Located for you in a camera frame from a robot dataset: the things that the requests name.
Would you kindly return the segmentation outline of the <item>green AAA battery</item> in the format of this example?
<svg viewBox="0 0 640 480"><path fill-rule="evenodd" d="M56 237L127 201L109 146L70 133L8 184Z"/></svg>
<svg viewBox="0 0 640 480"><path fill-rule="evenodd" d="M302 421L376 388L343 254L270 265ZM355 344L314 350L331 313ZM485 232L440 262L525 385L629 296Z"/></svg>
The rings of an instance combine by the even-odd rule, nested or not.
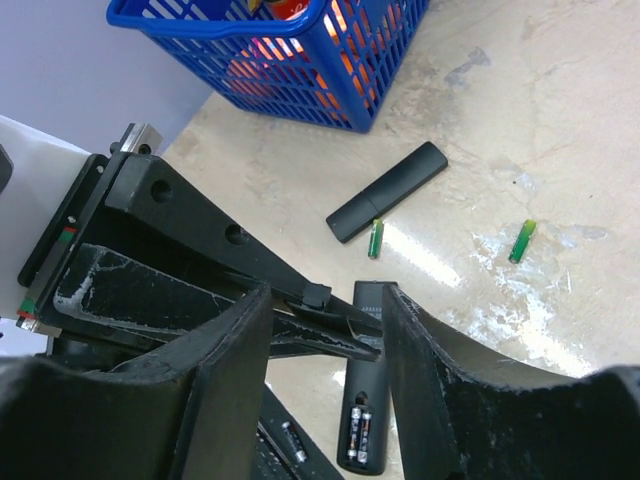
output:
<svg viewBox="0 0 640 480"><path fill-rule="evenodd" d="M381 252L384 234L384 223L380 219L374 219L371 226L368 257L370 259L377 259Z"/></svg>

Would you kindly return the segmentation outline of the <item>loaded battery in remote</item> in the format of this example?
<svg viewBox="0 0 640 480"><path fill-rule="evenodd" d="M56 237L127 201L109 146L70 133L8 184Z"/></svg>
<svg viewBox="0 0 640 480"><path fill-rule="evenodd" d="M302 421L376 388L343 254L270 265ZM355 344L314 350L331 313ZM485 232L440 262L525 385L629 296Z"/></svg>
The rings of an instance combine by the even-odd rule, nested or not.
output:
<svg viewBox="0 0 640 480"><path fill-rule="evenodd" d="M350 461L355 460L358 456L361 415L362 410L359 407L354 406L351 408L349 440L347 447L347 457Z"/></svg>

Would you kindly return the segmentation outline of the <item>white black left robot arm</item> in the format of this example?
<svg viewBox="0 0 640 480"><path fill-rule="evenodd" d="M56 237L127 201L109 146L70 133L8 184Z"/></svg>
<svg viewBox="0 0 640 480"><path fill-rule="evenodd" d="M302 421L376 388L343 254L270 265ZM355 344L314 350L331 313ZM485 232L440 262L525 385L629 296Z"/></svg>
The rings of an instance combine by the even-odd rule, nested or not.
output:
<svg viewBox="0 0 640 480"><path fill-rule="evenodd" d="M266 283L272 357L357 350L360 315L124 136L91 154L1 121L1 317L24 354L109 369L219 316Z"/></svg>

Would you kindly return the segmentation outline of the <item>orange ball in basket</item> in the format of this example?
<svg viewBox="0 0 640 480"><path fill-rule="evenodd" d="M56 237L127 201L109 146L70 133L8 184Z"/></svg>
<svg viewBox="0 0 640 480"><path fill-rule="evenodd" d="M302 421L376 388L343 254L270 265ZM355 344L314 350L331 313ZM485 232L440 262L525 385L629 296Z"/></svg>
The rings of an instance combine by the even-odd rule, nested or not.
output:
<svg viewBox="0 0 640 480"><path fill-rule="evenodd" d="M249 46L229 62L226 73L231 77L230 88L235 93L253 97L273 97L280 85L308 85L314 81L297 62L309 58L296 40L283 38L253 38Z"/></svg>

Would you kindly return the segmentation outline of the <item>green battery near centre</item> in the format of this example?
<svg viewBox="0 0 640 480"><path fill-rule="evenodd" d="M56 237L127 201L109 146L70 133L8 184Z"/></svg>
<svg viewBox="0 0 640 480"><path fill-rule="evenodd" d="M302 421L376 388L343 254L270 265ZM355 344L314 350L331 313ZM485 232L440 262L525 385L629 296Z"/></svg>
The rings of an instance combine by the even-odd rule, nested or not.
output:
<svg viewBox="0 0 640 480"><path fill-rule="evenodd" d="M512 264L518 264L521 261L536 226L537 223L534 220L527 219L524 221L508 257Z"/></svg>

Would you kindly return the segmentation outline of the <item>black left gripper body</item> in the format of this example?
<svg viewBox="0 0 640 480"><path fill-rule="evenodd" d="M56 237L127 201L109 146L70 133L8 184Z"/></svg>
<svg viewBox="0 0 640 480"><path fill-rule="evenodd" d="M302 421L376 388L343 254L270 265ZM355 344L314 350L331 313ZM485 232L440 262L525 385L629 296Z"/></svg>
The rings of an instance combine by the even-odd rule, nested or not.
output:
<svg viewBox="0 0 640 480"><path fill-rule="evenodd" d="M45 324L41 315L45 301L60 281L62 271L78 243L81 213L98 186L110 157L87 157L47 227L20 270L17 280L26 289L17 309L17 326L31 333L57 338L62 329Z"/></svg>

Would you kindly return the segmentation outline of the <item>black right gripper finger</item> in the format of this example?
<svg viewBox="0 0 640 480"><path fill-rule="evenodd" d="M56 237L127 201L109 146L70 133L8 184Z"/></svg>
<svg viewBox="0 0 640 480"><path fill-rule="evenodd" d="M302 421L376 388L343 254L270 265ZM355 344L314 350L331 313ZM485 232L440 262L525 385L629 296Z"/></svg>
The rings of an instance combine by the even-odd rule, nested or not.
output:
<svg viewBox="0 0 640 480"><path fill-rule="evenodd" d="M218 317L260 285L234 275L224 282L230 292L212 292L105 246L84 244L54 288L52 304L78 321L167 343ZM380 327L328 287L308 284L301 299L269 293L272 356L380 358Z"/></svg>
<svg viewBox="0 0 640 480"><path fill-rule="evenodd" d="M639 370L581 378L516 361L382 296L386 362L408 479L635 479Z"/></svg>
<svg viewBox="0 0 640 480"><path fill-rule="evenodd" d="M157 156L128 156L104 204L240 279L270 284L293 304L329 307L330 288L305 279Z"/></svg>
<svg viewBox="0 0 640 480"><path fill-rule="evenodd" d="M5 479L246 479L272 331L259 287L108 372L1 362Z"/></svg>

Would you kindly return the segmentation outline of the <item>blue plastic basket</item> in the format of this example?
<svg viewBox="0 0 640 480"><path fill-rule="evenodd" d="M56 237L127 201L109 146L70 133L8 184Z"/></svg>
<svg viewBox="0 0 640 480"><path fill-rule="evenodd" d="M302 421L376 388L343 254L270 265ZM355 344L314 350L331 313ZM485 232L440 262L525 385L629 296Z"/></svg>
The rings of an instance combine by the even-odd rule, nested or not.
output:
<svg viewBox="0 0 640 480"><path fill-rule="evenodd" d="M245 1L112 1L107 22L137 30L241 110L368 132L430 4L310 1L285 19ZM314 86L280 85L273 97L231 90L229 62L253 38L296 39Z"/></svg>

